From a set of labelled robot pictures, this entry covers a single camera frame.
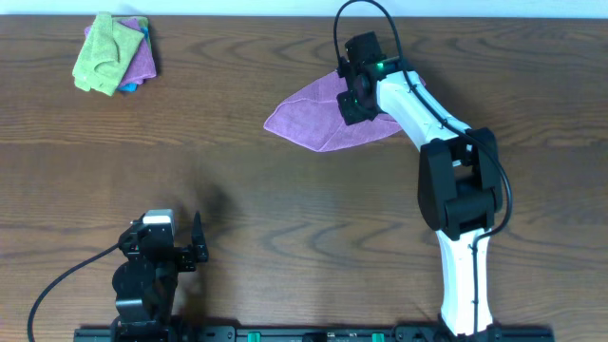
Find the purple microfiber cloth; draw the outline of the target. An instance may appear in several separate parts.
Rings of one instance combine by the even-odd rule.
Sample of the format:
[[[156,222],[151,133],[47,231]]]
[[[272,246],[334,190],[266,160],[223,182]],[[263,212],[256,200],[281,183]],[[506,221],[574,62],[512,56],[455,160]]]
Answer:
[[[402,130],[390,115],[345,124],[336,97],[347,89],[336,72],[319,78],[282,101],[263,127],[314,152],[332,152],[383,140]]]

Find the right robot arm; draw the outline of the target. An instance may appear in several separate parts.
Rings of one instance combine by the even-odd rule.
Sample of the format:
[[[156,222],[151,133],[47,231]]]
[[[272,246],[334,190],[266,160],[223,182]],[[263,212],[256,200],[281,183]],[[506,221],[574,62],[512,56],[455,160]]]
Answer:
[[[337,96],[340,114],[346,124],[387,114],[418,149],[418,205],[441,250],[441,318],[455,337],[484,332],[493,322],[487,239],[503,205],[496,139],[449,114],[411,67],[382,52],[374,32],[351,38],[345,48],[337,69],[347,84]]]

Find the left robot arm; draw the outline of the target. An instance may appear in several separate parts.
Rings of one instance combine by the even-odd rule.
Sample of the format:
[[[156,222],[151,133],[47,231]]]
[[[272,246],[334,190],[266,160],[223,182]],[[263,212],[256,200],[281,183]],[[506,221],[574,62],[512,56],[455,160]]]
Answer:
[[[119,342],[196,341],[197,331],[172,315],[179,274],[194,272],[209,257],[201,217],[194,215],[191,243],[175,245],[170,209],[149,210],[120,235],[127,258],[112,278],[118,317],[110,339]]]

